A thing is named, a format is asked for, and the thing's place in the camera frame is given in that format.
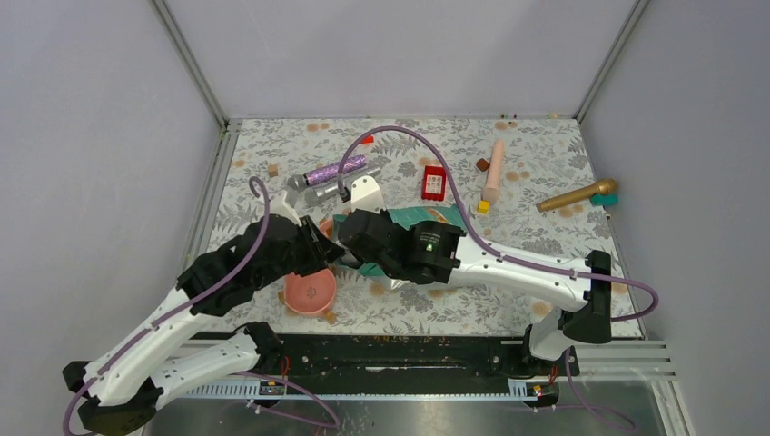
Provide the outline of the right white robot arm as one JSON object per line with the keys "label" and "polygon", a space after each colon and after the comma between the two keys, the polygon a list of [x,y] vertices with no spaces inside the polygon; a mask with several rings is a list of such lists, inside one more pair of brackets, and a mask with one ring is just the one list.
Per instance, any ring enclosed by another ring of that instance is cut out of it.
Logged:
{"label": "right white robot arm", "polygon": [[340,243],[362,263],[392,280],[450,287],[488,285],[550,302],[552,310],[528,327],[520,353],[526,370],[542,374],[577,344],[612,339],[608,253],[549,258],[484,239],[449,223],[422,221],[405,228],[386,213],[356,210],[338,227]]}

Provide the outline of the green pet food bag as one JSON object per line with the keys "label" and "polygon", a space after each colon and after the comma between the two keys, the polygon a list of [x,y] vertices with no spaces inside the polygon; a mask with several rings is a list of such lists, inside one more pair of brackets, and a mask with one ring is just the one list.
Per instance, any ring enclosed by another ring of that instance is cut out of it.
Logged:
{"label": "green pet food bag", "polygon": [[[384,212],[380,266],[365,263],[361,268],[350,268],[338,260],[338,267],[389,291],[448,289],[461,283],[457,278],[461,266],[457,251],[467,231],[459,222],[457,207],[416,206]],[[335,218],[336,243],[339,225],[347,216]]]}

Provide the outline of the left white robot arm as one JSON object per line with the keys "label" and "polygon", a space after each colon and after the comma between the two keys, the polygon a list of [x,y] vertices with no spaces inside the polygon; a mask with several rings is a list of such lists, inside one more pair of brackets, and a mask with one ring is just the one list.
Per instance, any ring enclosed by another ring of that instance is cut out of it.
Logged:
{"label": "left white robot arm", "polygon": [[89,435],[128,435],[179,395],[225,375],[269,373],[286,362],[267,322],[248,322],[211,349],[173,360],[171,354],[259,290],[286,275],[308,276],[339,260],[344,249],[311,221],[271,213],[243,234],[200,255],[159,307],[103,357],[63,369],[75,397],[63,430],[78,414]]}

